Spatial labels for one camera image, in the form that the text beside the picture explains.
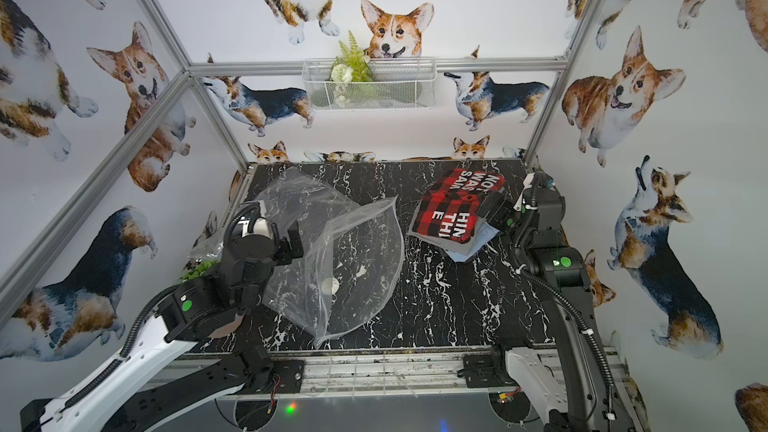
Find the light blue shirt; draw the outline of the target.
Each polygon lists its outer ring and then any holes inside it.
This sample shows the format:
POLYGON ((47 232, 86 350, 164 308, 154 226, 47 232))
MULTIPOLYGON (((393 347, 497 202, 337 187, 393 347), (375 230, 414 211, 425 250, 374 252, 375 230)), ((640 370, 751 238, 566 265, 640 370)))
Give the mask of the light blue shirt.
POLYGON ((482 222, 475 227, 475 236, 471 242, 471 247, 466 252, 445 250, 445 254, 456 263, 468 262, 498 234, 498 229, 487 222, 482 222))

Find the clear plastic vacuum bag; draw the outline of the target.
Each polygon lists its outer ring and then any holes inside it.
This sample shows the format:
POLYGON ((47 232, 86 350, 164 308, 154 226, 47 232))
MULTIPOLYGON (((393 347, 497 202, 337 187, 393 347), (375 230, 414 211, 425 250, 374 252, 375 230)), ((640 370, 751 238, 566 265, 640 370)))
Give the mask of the clear plastic vacuum bag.
POLYGON ((285 231, 297 222, 302 258, 275 269, 264 305, 310 333, 317 346, 373 319, 387 304, 405 258, 396 197, 360 205, 292 167, 259 192, 263 215, 285 231), (333 296, 324 279, 340 282, 333 296))

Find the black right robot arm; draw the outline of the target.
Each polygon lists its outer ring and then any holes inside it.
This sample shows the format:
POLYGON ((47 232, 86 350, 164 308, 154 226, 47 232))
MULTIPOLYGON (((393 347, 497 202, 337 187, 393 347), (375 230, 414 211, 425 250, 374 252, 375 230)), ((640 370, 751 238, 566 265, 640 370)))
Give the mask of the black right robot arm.
POLYGON ((586 264, 561 225, 565 199, 552 178, 530 173, 518 198, 496 193, 488 211, 509 253, 511 271, 539 296, 563 379, 525 342, 502 351, 506 375, 527 396, 546 431, 633 431, 594 317, 586 264))

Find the red garment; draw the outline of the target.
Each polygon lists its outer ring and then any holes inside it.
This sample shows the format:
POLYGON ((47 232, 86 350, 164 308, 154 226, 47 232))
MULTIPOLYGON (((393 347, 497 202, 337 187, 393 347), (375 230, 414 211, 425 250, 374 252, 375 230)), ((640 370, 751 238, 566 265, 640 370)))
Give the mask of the red garment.
POLYGON ((423 194, 408 233, 425 241, 467 247, 481 221, 480 207, 491 192, 504 190, 495 173, 454 168, 423 194))

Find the grey shirt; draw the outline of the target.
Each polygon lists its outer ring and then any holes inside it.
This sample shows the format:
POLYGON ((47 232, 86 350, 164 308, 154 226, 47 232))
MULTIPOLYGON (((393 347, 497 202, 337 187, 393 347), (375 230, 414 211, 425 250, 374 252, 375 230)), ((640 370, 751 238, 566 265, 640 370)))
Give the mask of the grey shirt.
POLYGON ((466 252, 475 236, 475 227, 484 222, 475 202, 448 205, 420 202, 406 232, 445 250, 466 252))

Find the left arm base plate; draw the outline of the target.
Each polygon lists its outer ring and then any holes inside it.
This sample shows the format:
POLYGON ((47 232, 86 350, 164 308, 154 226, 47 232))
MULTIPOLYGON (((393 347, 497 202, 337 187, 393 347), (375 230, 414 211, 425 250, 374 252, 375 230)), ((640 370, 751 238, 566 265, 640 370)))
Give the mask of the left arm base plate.
POLYGON ((306 362, 304 360, 278 360, 252 374, 240 395, 294 394, 301 390, 306 362))

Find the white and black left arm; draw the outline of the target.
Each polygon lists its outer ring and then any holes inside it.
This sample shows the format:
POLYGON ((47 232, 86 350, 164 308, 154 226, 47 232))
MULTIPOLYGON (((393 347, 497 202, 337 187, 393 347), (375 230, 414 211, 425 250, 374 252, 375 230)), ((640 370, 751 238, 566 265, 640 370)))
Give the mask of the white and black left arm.
POLYGON ((25 406, 23 430, 152 431, 242 388, 274 389, 274 365, 261 345, 163 386, 145 385, 199 342, 252 313, 274 269, 303 255, 298 223, 280 233, 260 203, 248 203, 225 229, 219 262, 153 297, 123 347, 71 391, 25 406))

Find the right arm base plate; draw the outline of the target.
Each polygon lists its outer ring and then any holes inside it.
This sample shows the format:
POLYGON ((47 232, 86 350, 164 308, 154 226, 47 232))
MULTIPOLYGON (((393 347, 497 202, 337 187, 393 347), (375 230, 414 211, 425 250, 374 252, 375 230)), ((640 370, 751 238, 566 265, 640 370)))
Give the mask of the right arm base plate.
POLYGON ((503 366, 501 356, 496 353, 464 355, 457 376, 463 378, 470 389, 514 384, 503 366))

